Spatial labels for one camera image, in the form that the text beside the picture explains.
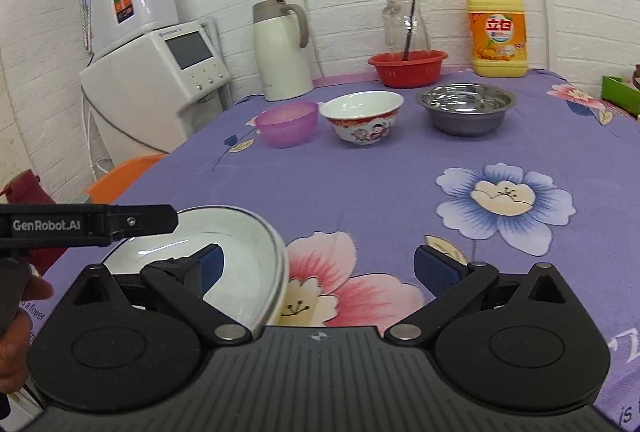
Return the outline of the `person's left hand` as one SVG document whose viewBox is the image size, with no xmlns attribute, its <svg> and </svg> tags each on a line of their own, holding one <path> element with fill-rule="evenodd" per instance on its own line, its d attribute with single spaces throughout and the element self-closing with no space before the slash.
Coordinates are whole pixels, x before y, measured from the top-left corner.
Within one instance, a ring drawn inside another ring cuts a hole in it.
<svg viewBox="0 0 640 432">
<path fill-rule="evenodd" d="M 32 276 L 26 285 L 23 299 L 47 300 L 53 293 L 50 283 L 39 276 Z M 6 333 L 1 337 L 0 391 L 4 394 L 18 391 L 28 378 L 27 353 L 31 332 L 32 321 L 21 308 L 18 308 L 13 321 L 6 328 Z"/>
</svg>

